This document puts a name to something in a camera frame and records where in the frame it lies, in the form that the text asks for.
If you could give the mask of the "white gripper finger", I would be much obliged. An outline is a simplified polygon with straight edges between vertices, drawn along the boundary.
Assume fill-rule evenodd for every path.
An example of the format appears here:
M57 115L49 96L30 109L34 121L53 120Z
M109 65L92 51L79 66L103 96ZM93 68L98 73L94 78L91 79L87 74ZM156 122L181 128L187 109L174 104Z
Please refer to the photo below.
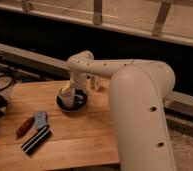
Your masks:
M69 87L62 87L60 90L60 94L61 95L66 95L70 92L70 88Z

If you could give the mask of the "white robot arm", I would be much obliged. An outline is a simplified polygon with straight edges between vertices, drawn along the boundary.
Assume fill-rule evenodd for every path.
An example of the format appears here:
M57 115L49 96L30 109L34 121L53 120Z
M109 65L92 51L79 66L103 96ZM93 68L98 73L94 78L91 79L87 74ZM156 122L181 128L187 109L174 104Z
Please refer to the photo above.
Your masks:
M96 60L89 51L70 56L70 85L86 88L84 76L110 80L109 106L121 171L177 171L163 99L175 85L172 68L142 59Z

